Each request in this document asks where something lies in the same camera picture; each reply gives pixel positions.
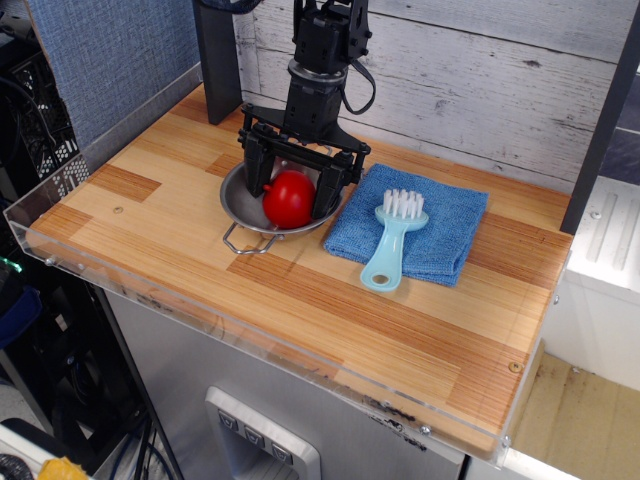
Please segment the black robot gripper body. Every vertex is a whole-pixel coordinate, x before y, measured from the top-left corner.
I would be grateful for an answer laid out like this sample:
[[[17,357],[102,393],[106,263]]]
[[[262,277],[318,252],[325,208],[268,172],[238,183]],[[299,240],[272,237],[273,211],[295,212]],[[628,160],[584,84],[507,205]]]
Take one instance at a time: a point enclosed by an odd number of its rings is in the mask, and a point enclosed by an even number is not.
[[[369,110],[372,103],[353,108],[347,100],[345,86],[344,74],[294,74],[285,109],[245,104],[242,107],[244,123],[239,131],[243,150],[248,137],[258,137],[271,144],[273,170],[275,159],[280,156],[319,175],[324,167],[330,165],[347,168],[349,184],[358,183],[371,148],[366,142],[346,133],[338,124],[338,115],[341,108],[361,115]]]

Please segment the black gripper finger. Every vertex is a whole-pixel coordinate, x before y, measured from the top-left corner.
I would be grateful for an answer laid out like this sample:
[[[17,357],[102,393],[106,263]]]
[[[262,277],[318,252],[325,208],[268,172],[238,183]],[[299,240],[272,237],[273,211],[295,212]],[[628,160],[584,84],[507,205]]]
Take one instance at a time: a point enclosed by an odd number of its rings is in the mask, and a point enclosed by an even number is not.
[[[324,167],[318,177],[311,218],[316,220],[325,217],[334,206],[342,188],[349,182],[347,168],[336,165]]]
[[[246,187],[254,197],[259,197],[264,186],[270,183],[274,165],[274,152],[269,142],[258,137],[248,137],[244,144]]]

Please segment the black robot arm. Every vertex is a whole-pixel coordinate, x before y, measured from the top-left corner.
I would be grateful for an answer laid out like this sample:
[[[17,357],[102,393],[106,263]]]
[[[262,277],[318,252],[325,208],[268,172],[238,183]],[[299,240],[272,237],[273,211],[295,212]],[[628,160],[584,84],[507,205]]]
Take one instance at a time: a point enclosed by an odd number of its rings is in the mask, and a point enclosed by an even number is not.
[[[359,182],[370,147],[342,130],[340,110],[349,105],[346,81],[355,69],[373,78],[360,63],[372,33],[365,1],[297,1],[294,4],[295,53],[288,64],[286,107],[247,104],[239,141],[244,149],[245,182],[257,197],[270,182],[277,158],[318,173],[311,210],[327,215],[343,187]]]

